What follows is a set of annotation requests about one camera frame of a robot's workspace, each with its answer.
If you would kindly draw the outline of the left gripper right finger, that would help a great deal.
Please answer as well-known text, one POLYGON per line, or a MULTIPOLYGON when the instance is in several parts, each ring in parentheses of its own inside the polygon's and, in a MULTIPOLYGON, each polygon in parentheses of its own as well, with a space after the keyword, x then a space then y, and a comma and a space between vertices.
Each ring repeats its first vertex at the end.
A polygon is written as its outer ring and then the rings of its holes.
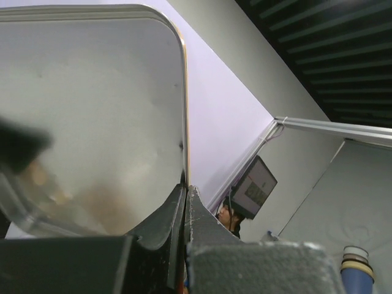
POLYGON ((245 243, 206 209, 197 187, 186 203, 190 293, 344 293, 340 274, 322 246, 245 243))

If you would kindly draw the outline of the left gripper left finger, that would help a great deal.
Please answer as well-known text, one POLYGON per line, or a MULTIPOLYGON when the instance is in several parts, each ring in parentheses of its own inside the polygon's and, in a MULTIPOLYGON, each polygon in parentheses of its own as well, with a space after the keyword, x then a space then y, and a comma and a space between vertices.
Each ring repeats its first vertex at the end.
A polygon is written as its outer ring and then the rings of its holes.
POLYGON ((1 242, 2 293, 182 293, 187 188, 123 236, 1 242))

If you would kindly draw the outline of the silver tin lid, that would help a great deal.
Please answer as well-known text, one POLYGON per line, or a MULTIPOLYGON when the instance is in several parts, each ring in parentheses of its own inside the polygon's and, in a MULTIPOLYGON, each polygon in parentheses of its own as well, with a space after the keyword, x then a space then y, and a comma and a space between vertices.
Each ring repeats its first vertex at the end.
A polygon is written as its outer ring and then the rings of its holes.
POLYGON ((123 235, 189 181, 186 48, 142 4, 1 9, 1 210, 36 237, 123 235))

